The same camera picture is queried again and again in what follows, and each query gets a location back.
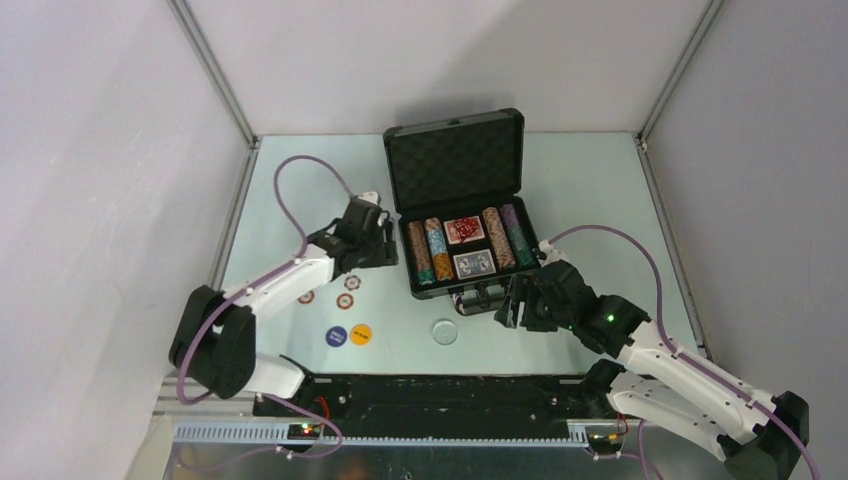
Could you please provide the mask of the white red poker chip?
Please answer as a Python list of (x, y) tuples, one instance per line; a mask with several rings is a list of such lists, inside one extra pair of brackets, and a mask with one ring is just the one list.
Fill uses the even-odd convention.
[(349, 275), (344, 280), (344, 286), (348, 291), (355, 291), (361, 287), (362, 280), (357, 275)]

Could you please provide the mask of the black poker case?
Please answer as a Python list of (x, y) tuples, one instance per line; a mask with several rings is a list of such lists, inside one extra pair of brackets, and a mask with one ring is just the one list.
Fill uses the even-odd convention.
[[(516, 108), (503, 108), (417, 125), (394, 126), (382, 134), (394, 207), (398, 214), (403, 266), (411, 295), (417, 300), (454, 297), (471, 300), (467, 313), (498, 309), (511, 280), (527, 275), (540, 266), (539, 239), (530, 214), (519, 193), (522, 188), (524, 153), (524, 115)], [(514, 228), (522, 240), (515, 243), (505, 237), (507, 248), (516, 260), (503, 268), (496, 258), (489, 262), (492, 272), (461, 274), (461, 256), (475, 252), (494, 254), (492, 235), (486, 224), (470, 241), (446, 242), (445, 252), (451, 275), (434, 273), (426, 281), (421, 263), (432, 262), (434, 255), (417, 255), (410, 227), (424, 225), (429, 219), (439, 222), (442, 232), (447, 223), (460, 218), (482, 218), (487, 208), (498, 214), (514, 213)]]

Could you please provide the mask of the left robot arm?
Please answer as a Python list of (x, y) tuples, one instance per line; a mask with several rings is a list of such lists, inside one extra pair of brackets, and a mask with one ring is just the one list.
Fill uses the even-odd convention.
[(309, 292), (357, 269), (398, 262), (394, 223), (377, 192), (350, 198), (341, 218), (306, 238), (294, 258), (259, 279), (229, 290), (207, 285), (189, 296), (169, 350), (178, 370), (178, 398), (192, 379), (208, 394), (229, 399), (242, 392), (277, 397), (292, 416), (304, 416), (316, 403), (315, 388), (304, 382), (304, 367), (257, 350), (257, 327)]

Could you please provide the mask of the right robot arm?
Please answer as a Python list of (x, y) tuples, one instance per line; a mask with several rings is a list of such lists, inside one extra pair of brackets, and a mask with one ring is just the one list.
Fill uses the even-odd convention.
[(601, 354), (581, 384), (585, 411), (614, 411), (706, 450), (735, 479), (788, 479), (809, 441), (809, 406), (774, 396), (660, 333), (658, 321), (618, 295), (598, 295), (564, 260), (513, 278), (495, 313), (507, 328), (571, 332)]

